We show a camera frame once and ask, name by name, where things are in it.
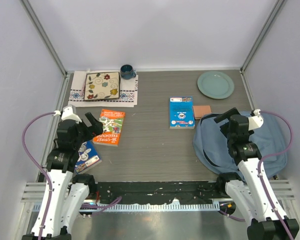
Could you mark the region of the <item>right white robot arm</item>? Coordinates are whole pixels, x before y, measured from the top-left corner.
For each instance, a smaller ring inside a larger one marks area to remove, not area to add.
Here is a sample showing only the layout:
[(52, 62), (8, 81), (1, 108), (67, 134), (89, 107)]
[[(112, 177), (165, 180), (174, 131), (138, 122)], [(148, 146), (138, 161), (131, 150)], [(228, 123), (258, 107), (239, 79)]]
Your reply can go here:
[(249, 117), (234, 107), (219, 114), (214, 121), (219, 123), (221, 133), (227, 139), (229, 155), (243, 175), (235, 172), (220, 174), (216, 193), (223, 198), (231, 197), (247, 224), (250, 240), (293, 240), (300, 227), (296, 219), (289, 218), (280, 205), (264, 169), (264, 157), (258, 146), (250, 141), (255, 129), (264, 121), (259, 109)]

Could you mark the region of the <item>blue paperback book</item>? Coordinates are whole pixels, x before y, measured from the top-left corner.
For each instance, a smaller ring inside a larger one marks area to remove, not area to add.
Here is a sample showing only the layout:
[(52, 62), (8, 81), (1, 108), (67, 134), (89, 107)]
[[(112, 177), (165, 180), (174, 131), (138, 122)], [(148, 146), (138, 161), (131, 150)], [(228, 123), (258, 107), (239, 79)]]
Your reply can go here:
[(193, 129), (195, 127), (192, 96), (169, 98), (169, 127), (171, 129)]

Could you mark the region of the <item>blue fabric backpack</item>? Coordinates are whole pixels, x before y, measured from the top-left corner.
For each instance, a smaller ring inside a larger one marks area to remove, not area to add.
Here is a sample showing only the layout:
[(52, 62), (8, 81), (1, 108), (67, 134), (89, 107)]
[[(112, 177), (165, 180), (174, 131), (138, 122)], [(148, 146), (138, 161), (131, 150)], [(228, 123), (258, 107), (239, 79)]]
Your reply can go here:
[[(192, 140), (195, 155), (205, 167), (217, 175), (236, 172), (244, 179), (234, 159), (229, 155), (227, 138), (220, 131), (220, 126), (228, 120), (216, 123), (216, 116), (216, 113), (208, 114), (199, 121)], [(254, 130), (249, 140), (257, 145), (262, 156), (284, 151), (286, 142), (277, 118), (267, 113), (262, 117), (263, 125)]]

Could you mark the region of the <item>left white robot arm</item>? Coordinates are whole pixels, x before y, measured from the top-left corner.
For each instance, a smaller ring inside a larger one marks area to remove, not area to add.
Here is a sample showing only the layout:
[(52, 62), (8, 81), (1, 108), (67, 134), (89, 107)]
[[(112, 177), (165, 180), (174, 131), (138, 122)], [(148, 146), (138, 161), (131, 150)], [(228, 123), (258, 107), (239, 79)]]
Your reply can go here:
[(74, 175), (81, 145), (103, 133), (102, 123), (90, 112), (85, 117), (90, 126), (73, 117), (63, 118), (58, 123), (57, 137), (53, 140), (45, 169), (32, 155), (29, 156), (45, 176), (46, 186), (36, 222), (31, 232), (23, 235), (22, 239), (70, 240), (75, 218), (84, 200), (96, 195), (97, 185), (92, 175)]

